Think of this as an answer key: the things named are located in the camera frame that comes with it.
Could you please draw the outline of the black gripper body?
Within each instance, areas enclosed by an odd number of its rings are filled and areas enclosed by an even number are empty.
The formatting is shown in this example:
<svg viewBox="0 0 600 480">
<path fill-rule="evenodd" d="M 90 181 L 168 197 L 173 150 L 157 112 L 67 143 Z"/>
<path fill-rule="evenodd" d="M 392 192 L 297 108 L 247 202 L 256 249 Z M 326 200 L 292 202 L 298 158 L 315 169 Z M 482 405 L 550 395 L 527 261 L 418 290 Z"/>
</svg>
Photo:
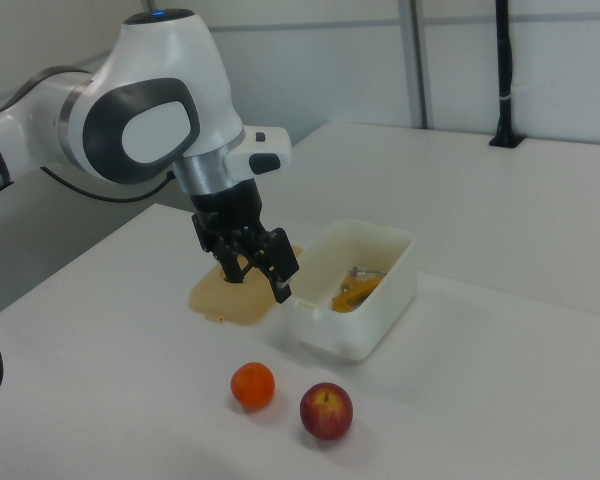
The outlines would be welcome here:
<svg viewBox="0 0 600 480">
<path fill-rule="evenodd" d="M 244 180 L 218 193 L 191 195 L 203 226 L 219 236 L 234 231 L 257 235 L 266 231 L 260 221 L 262 200 L 254 179 Z"/>
</svg>

